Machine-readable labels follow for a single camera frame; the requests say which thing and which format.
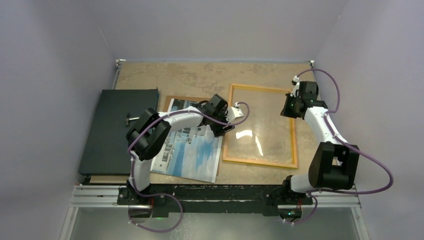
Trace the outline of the building and sky photo print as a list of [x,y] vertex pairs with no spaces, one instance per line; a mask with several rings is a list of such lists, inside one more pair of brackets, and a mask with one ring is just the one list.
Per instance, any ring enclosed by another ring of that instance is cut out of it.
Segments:
[[223,137],[210,127],[186,127],[168,134],[161,151],[152,160],[154,173],[215,183]]

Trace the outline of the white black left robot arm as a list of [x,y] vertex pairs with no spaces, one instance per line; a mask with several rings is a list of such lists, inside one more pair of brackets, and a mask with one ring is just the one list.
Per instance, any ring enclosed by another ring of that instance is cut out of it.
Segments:
[[218,94],[174,111],[146,109],[126,134],[130,156],[127,180],[130,199],[138,205],[148,201],[152,161],[161,152],[169,134],[186,128],[207,127],[214,138],[219,138],[246,121],[249,114],[240,109],[240,103],[230,106]]

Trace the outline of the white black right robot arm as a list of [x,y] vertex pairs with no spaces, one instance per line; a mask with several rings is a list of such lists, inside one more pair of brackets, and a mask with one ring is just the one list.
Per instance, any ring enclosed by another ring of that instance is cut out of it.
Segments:
[[316,82],[293,80],[293,90],[286,95],[281,116],[304,120],[318,142],[308,172],[289,176],[280,196],[288,204],[301,194],[314,190],[350,190],[354,185],[359,154],[344,146],[344,138],[334,129],[327,104],[319,99]]

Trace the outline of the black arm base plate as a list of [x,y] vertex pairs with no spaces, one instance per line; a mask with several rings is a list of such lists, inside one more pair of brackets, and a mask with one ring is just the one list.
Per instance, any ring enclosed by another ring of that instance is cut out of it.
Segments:
[[265,217],[289,216],[298,204],[310,207],[313,200],[304,193],[292,192],[283,184],[165,184],[152,183],[148,196],[127,186],[118,189],[118,205],[151,207],[154,218],[170,213],[262,214]]

